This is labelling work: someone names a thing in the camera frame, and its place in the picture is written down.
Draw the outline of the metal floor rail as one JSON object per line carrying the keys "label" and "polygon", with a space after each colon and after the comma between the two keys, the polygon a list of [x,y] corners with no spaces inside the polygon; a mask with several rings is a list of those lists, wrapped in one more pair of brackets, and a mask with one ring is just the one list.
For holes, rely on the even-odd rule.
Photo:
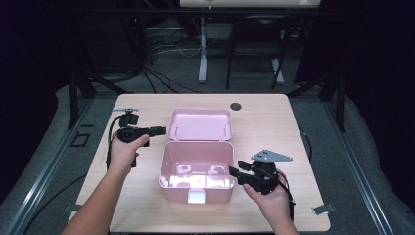
{"label": "metal floor rail", "polygon": [[346,161],[353,180],[379,235],[394,235],[392,227],[384,213],[384,210],[382,209],[378,197],[375,195],[346,133],[341,131],[336,123],[335,110],[333,106],[330,103],[322,103],[322,107],[343,146],[346,153]]}
{"label": "metal floor rail", "polygon": [[70,118],[69,104],[59,104],[51,125],[23,174],[0,206],[0,235],[23,235],[55,177],[69,142],[80,127],[80,121],[92,104],[93,100],[83,100],[76,112],[78,117],[70,124],[67,124]]}

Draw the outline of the black frame post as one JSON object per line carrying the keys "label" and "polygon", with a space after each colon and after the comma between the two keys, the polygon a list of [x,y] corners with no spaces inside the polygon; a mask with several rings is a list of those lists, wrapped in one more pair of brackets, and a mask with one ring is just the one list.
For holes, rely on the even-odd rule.
{"label": "black frame post", "polygon": [[77,79],[73,72],[69,79],[69,129],[73,128],[78,120]]}
{"label": "black frame post", "polygon": [[340,74],[338,79],[336,124],[340,132],[345,132],[344,128],[344,103],[345,103],[345,80]]}

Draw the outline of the white desk top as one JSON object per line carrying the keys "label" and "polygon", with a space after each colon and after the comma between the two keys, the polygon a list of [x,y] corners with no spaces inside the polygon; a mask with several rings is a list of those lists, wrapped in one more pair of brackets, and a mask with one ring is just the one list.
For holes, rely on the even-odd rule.
{"label": "white desk top", "polygon": [[179,0],[188,8],[318,8],[322,0]]}

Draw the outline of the person's left hand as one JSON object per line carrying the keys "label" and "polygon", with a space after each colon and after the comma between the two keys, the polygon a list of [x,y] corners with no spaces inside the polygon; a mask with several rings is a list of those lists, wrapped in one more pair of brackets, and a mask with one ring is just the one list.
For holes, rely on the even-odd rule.
{"label": "person's left hand", "polygon": [[132,169],[133,161],[138,156],[137,150],[143,147],[149,139],[150,137],[145,134],[130,143],[124,143],[115,134],[111,145],[108,175],[125,178]]}

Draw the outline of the pink storage box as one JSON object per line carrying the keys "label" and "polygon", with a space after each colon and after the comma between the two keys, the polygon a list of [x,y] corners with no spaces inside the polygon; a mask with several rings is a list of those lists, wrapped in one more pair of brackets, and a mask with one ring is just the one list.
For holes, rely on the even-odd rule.
{"label": "pink storage box", "polygon": [[232,120],[227,110],[177,109],[164,146],[159,185],[174,203],[230,201],[235,179]]}

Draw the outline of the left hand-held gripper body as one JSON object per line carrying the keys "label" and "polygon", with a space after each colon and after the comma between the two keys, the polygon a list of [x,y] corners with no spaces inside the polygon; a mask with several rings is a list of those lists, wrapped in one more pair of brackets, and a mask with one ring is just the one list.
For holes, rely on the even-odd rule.
{"label": "left hand-held gripper body", "polygon": [[142,135],[150,134],[149,127],[137,127],[139,116],[135,114],[135,109],[124,109],[124,114],[115,118],[118,122],[119,130],[117,137],[124,143],[130,143]]}

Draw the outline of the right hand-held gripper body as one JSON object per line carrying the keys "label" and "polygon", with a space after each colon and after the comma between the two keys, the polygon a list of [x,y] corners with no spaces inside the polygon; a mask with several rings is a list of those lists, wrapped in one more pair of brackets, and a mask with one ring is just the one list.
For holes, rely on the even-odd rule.
{"label": "right hand-held gripper body", "polygon": [[282,173],[277,170],[276,162],[290,162],[291,157],[270,150],[262,150],[254,154],[252,160],[249,170],[254,174],[253,188],[257,192],[266,195],[274,191],[277,186],[281,186],[286,192],[289,191],[289,183],[283,185],[279,180]]}

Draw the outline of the white desk leg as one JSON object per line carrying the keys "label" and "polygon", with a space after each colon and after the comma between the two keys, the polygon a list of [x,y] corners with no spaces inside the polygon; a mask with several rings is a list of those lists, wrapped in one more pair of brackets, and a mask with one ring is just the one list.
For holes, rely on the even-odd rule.
{"label": "white desk leg", "polygon": [[205,83],[207,81],[208,53],[207,53],[207,40],[206,40],[206,22],[204,18],[201,18],[201,23],[200,23],[200,42],[201,42],[201,57],[200,57],[198,81],[200,83]]}
{"label": "white desk leg", "polygon": [[274,83],[276,85],[281,85],[284,83],[284,76],[281,72],[282,67],[282,61],[284,60],[284,45],[283,45],[283,37],[284,37],[284,31],[279,31],[277,33],[278,39],[279,39],[279,51],[277,53],[277,56],[275,58],[271,59],[271,66],[273,68],[274,73]]}

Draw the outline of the person's right hand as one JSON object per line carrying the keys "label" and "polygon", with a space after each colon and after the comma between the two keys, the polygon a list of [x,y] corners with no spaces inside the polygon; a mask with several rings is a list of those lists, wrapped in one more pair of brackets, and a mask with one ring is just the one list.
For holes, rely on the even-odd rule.
{"label": "person's right hand", "polygon": [[247,195],[259,206],[265,219],[272,225],[291,222],[289,196],[281,187],[277,186],[271,193],[261,195],[249,184],[243,185]]}

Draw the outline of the black chair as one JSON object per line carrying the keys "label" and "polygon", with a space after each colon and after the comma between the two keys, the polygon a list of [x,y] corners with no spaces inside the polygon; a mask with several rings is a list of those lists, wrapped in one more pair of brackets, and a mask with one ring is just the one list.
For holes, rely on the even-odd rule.
{"label": "black chair", "polygon": [[271,59],[279,51],[277,33],[284,31],[284,59],[290,37],[299,19],[291,15],[249,15],[232,24],[227,48],[226,88],[230,88],[233,73],[274,73]]}

